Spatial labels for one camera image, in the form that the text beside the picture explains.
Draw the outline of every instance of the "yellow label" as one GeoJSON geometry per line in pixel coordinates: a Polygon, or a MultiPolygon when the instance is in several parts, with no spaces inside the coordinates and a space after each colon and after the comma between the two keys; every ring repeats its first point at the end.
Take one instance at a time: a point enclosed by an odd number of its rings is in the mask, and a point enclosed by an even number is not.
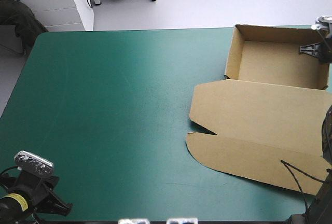
{"type": "Polygon", "coordinates": [[[15,194],[15,193],[11,193],[11,194],[8,194],[6,196],[4,196],[3,198],[5,197],[10,197],[10,198],[13,198],[14,200],[16,200],[22,207],[22,211],[26,211],[27,210],[27,202],[26,202],[26,199],[21,196],[20,194],[15,194]]]}

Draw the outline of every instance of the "box lid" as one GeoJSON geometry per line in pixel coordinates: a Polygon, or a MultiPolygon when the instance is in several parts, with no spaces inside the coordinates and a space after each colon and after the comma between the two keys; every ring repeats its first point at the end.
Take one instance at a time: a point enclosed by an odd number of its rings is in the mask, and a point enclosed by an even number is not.
{"type": "MultiPolygon", "coordinates": [[[[332,95],[306,89],[239,80],[195,87],[190,119],[216,135],[189,133],[193,157],[214,170],[298,190],[280,160],[325,179],[321,127],[332,95]]],[[[303,190],[320,183],[296,173],[303,190]]]]}

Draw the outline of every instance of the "cardboard flap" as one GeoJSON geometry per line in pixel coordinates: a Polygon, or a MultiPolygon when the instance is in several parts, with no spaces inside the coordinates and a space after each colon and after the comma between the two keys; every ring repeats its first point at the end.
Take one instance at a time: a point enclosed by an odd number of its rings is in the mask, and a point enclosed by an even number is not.
{"type": "Polygon", "coordinates": [[[227,138],[321,156],[321,128],[332,95],[238,80],[195,87],[190,119],[227,138]]]}
{"type": "Polygon", "coordinates": [[[320,43],[321,36],[317,31],[312,29],[296,29],[287,27],[270,27],[254,25],[235,25],[244,39],[247,41],[264,41],[273,43],[292,43],[309,45],[320,43]]]}
{"type": "MultiPolygon", "coordinates": [[[[319,156],[202,133],[189,133],[187,147],[198,162],[211,169],[297,191],[294,179],[280,160],[320,179],[326,178],[329,167],[319,156]]],[[[319,182],[297,171],[294,174],[305,193],[317,193],[319,182]]]]}

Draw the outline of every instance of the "white cabinet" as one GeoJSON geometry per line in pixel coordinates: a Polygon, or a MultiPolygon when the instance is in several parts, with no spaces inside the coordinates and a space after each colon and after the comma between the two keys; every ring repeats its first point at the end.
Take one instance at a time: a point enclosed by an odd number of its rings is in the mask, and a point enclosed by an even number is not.
{"type": "Polygon", "coordinates": [[[87,0],[18,0],[30,7],[49,31],[93,31],[94,14],[87,0]]]}

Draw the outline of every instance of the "brown cardboard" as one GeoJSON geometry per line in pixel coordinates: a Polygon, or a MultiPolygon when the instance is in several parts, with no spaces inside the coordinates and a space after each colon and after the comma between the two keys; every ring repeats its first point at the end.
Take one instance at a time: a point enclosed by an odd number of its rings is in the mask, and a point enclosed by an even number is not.
{"type": "MultiPolygon", "coordinates": [[[[298,190],[280,160],[326,178],[321,126],[331,104],[324,90],[229,79],[201,84],[190,119],[217,135],[189,133],[187,147],[209,168],[298,190]]],[[[319,183],[296,175],[304,192],[317,193],[319,183]]]]}
{"type": "Polygon", "coordinates": [[[321,42],[311,29],[236,25],[225,77],[294,87],[326,89],[329,64],[299,46],[321,42]]]}
{"type": "MultiPolygon", "coordinates": [[[[329,64],[299,54],[321,42],[310,29],[236,25],[226,80],[195,87],[190,119],[216,135],[189,133],[187,147],[203,165],[298,190],[280,160],[326,178],[321,127],[332,95],[324,91],[329,64]]],[[[320,183],[298,172],[304,192],[320,183]]]]}

